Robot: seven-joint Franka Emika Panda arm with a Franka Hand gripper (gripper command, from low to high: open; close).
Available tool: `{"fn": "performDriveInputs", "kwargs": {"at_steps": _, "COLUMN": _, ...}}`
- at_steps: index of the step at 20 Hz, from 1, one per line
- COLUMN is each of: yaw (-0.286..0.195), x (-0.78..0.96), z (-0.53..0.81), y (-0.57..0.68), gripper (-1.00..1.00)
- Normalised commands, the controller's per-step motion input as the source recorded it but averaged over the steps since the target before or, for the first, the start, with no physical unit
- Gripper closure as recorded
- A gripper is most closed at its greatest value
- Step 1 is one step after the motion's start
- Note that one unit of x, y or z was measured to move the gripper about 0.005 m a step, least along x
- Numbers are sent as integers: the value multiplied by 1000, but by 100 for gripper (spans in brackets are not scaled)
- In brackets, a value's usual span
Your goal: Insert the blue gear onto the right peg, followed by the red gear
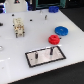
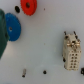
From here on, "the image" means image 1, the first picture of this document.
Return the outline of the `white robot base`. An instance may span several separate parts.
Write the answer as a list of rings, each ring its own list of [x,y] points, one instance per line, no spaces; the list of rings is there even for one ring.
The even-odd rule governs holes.
[[[27,10],[27,3],[25,0],[6,0],[5,10],[7,13],[24,12]]]

